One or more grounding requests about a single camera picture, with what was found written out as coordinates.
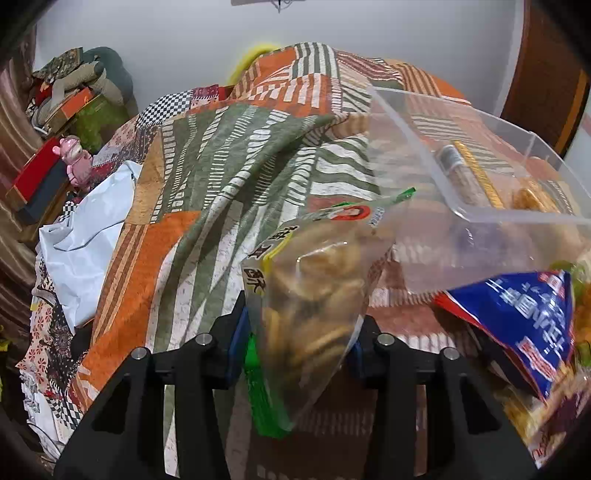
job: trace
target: brown curtain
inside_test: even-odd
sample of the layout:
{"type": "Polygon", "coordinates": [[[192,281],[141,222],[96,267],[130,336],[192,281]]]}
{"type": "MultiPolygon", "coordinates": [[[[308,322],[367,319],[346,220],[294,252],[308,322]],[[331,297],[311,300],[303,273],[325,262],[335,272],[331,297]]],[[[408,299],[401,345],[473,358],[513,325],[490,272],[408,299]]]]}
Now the brown curtain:
{"type": "Polygon", "coordinates": [[[35,253],[18,243],[22,225],[4,202],[23,165],[43,144],[24,111],[32,85],[35,32],[28,34],[0,73],[0,325],[22,356],[28,346],[35,253]]]}

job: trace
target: pink figurine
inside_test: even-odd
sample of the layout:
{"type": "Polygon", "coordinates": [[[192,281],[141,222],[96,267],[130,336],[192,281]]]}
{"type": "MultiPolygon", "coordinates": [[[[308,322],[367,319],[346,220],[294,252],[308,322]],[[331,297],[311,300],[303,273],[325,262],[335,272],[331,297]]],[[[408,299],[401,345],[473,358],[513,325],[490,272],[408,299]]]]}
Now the pink figurine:
{"type": "Polygon", "coordinates": [[[92,172],[92,155],[80,145],[80,138],[69,135],[60,139],[60,146],[51,150],[67,165],[66,173],[74,187],[84,188],[92,172]]]}

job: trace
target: patchwork blanket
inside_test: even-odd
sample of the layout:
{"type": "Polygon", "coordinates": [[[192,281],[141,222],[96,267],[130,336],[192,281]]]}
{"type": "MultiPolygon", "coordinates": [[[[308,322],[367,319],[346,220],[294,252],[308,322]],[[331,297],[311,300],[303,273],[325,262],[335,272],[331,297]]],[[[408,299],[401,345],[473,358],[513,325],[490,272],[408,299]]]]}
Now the patchwork blanket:
{"type": "MultiPolygon", "coordinates": [[[[302,43],[260,57],[228,98],[217,86],[188,90],[159,100],[119,129],[95,158],[96,182],[125,160],[143,168],[103,285],[88,352],[74,352],[79,333],[72,337],[63,329],[61,306],[51,302],[53,297],[38,296],[33,344],[20,366],[32,388],[54,400],[61,442],[132,348],[178,348],[228,313],[243,288],[240,262],[281,223],[419,184],[433,222],[441,222],[444,209],[429,196],[429,179],[413,177],[409,165],[410,175],[384,181],[384,172],[368,157],[371,86],[467,103],[451,86],[410,64],[302,43]],[[64,358],[60,369],[56,359],[64,358]],[[59,382],[52,382],[54,377],[59,382]]],[[[430,126],[432,112],[417,108],[419,134],[436,139],[442,128],[466,132],[451,119],[443,127],[435,120],[430,126]]],[[[466,135],[474,139],[476,134],[466,135]]],[[[481,147],[493,140],[475,139],[481,147]]],[[[481,148],[481,160],[510,166],[511,152],[489,146],[481,148]]],[[[44,290],[51,293],[43,268],[40,259],[44,290]]],[[[406,293],[392,253],[370,300],[370,314],[382,330],[413,348],[438,352],[454,345],[473,353],[462,326],[434,312],[429,301],[429,295],[406,293]]],[[[372,392],[337,374],[297,430],[277,441],[252,428],[243,379],[232,391],[216,392],[232,478],[360,478],[374,404],[372,392]]],[[[165,391],[164,417],[165,464],[174,474],[172,388],[165,391]]],[[[424,472],[424,461],[419,455],[417,472],[424,472]]]]}

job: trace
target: clear plastic container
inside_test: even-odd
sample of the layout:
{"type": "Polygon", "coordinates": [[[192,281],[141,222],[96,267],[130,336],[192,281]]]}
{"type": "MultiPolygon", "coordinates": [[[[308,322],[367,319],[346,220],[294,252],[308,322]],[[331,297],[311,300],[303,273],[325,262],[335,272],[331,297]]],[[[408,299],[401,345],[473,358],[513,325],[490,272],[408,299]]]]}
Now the clear plastic container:
{"type": "Polygon", "coordinates": [[[450,100],[373,94],[368,166],[384,195],[417,189],[394,246],[410,292],[546,270],[591,246],[589,193],[537,135],[450,100]]]}

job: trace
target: red and blue packaging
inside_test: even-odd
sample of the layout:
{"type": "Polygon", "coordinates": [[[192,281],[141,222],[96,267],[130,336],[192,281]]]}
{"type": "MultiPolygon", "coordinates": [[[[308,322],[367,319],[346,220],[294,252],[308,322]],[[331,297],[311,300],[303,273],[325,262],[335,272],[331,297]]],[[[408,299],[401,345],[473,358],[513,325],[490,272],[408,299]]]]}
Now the red and blue packaging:
{"type": "Polygon", "coordinates": [[[481,352],[510,382],[548,398],[574,345],[570,273],[501,275],[440,293],[435,303],[468,322],[481,352]]]}

